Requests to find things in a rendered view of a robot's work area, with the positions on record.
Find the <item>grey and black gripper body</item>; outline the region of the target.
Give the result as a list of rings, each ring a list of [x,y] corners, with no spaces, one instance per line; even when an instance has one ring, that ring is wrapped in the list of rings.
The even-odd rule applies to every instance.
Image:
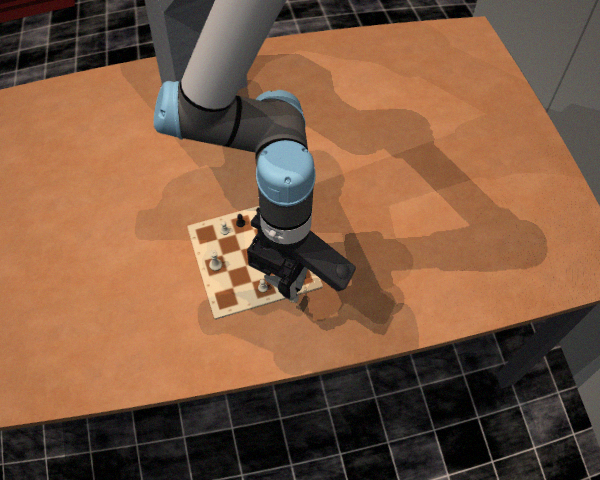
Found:
[[[289,282],[294,283],[304,266],[284,250],[291,250],[301,246],[307,240],[309,233],[305,238],[296,243],[276,243],[266,237],[262,231],[260,222],[260,209],[251,220],[251,226],[259,229],[260,234],[258,230],[258,233],[247,249],[249,266],[268,276],[270,276],[271,273],[276,276],[279,275],[278,277],[282,279],[285,277],[285,275],[288,277],[290,276]],[[270,245],[266,241],[270,243]],[[278,249],[274,247],[278,247]]]

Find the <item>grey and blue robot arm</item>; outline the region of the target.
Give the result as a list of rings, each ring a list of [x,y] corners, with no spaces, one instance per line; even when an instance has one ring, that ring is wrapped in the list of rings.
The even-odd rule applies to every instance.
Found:
[[[181,82],[161,86],[153,123],[181,140],[254,152],[263,233],[279,244],[309,233],[284,251],[341,291],[356,267],[310,230],[316,173],[299,100],[284,90],[236,95],[285,2],[215,0]]]

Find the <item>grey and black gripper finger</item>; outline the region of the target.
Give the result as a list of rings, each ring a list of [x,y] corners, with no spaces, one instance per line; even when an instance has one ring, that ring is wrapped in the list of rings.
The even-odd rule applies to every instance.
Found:
[[[264,279],[271,285],[278,288],[278,291],[282,294],[282,296],[284,295],[284,297],[286,299],[293,300],[294,298],[297,297],[297,294],[296,294],[297,279],[294,283],[290,283],[289,282],[290,276],[288,277],[286,275],[283,279],[276,275],[275,276],[264,275]]]
[[[301,271],[301,273],[299,274],[299,276],[297,278],[297,284],[296,284],[296,290],[297,290],[297,292],[299,292],[302,289],[302,286],[303,286],[303,283],[304,283],[307,271],[308,271],[308,269],[304,266],[303,270]]]

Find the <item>chessboard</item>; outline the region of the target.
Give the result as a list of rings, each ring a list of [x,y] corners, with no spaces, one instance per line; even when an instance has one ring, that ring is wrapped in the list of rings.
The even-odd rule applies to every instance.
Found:
[[[187,226],[214,319],[286,299],[264,279],[266,274],[248,266],[247,249],[258,233],[251,226],[257,207]],[[236,225],[238,214],[245,220],[243,227]],[[229,228],[226,235],[220,232],[223,221]],[[217,271],[209,266],[211,250],[217,251],[217,259],[222,262]],[[266,292],[258,290],[261,279],[268,286]],[[308,269],[297,294],[320,288],[323,288],[320,278]]]

